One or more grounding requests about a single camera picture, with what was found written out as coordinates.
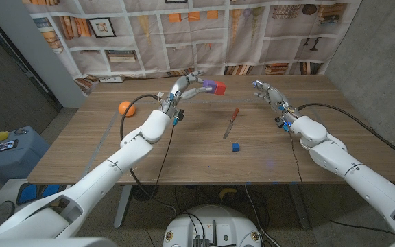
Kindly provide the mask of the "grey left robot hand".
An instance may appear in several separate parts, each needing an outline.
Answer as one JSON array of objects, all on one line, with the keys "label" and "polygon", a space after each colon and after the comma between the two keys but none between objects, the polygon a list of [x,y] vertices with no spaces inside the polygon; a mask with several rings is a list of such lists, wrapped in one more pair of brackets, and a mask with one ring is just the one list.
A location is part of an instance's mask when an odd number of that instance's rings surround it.
[{"label": "grey left robot hand", "polygon": [[[200,74],[202,74],[202,71],[197,70],[179,77],[172,86],[167,98],[160,102],[159,110],[167,116],[173,117],[176,112],[176,106],[181,99],[191,99],[200,93],[214,93],[217,87],[216,83],[206,83],[202,78],[198,77]],[[188,89],[195,82],[200,83],[201,87]]]}]

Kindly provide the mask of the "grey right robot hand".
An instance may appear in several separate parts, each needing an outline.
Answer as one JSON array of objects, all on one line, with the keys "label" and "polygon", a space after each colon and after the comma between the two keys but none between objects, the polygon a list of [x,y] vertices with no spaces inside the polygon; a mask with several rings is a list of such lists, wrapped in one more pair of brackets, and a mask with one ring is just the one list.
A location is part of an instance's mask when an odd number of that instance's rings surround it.
[{"label": "grey right robot hand", "polygon": [[258,90],[254,94],[268,103],[271,108],[284,118],[297,119],[302,115],[291,105],[289,100],[275,87],[260,80],[254,80],[253,87]]}]

